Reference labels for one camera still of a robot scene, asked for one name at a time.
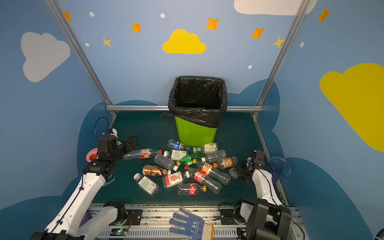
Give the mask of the orange label short bottle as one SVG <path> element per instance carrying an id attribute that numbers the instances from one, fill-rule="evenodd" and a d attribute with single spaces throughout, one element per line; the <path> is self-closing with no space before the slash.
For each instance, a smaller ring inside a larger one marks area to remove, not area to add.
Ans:
<path id="1" fill-rule="evenodd" d="M 219 169 L 227 169 L 231 168 L 234 165 L 236 165 L 239 162 L 239 159 L 235 156 L 222 159 L 220 161 L 217 161 L 216 163 L 213 163 L 214 168 Z"/>

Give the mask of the clear bottle red label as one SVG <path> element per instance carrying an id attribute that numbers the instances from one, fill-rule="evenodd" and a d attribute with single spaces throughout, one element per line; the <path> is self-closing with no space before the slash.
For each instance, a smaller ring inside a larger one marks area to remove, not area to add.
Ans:
<path id="1" fill-rule="evenodd" d="M 149 159 L 154 157 L 156 154 L 162 154 L 162 150 L 155 150 L 151 148 L 140 149 L 131 151 L 123 156 L 124 161 L 135 160 L 135 159 Z"/>

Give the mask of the blue label water bottle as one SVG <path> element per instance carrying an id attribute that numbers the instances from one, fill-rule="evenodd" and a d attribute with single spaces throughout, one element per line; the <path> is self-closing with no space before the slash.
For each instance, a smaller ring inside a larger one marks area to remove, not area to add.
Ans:
<path id="1" fill-rule="evenodd" d="M 229 174 L 233 179 L 242 178 L 245 182 L 249 182 L 251 178 L 251 158 L 239 160 L 239 162 L 230 168 Z"/>

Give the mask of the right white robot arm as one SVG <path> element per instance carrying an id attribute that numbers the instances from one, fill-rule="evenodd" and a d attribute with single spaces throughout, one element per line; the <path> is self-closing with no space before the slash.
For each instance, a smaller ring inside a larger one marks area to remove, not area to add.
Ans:
<path id="1" fill-rule="evenodd" d="M 243 180 L 254 183 L 257 199 L 254 203 L 239 200 L 235 220 L 246 225 L 240 234 L 242 240 L 287 240 L 292 214 L 278 199 L 264 157 L 264 152 L 254 150 L 236 165 Z"/>

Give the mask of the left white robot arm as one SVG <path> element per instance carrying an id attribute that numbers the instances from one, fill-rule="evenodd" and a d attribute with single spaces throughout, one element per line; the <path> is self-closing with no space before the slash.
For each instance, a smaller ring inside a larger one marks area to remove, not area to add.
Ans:
<path id="1" fill-rule="evenodd" d="M 123 156 L 139 146 L 137 136 L 123 140 L 115 129 L 107 129 L 98 141 L 96 157 L 84 168 L 80 182 L 58 215 L 44 231 L 32 234 L 32 240 L 94 240 L 112 223 L 124 223 L 127 212 L 124 203 L 109 201 L 94 217 L 82 220 L 94 197 L 116 169 Z"/>

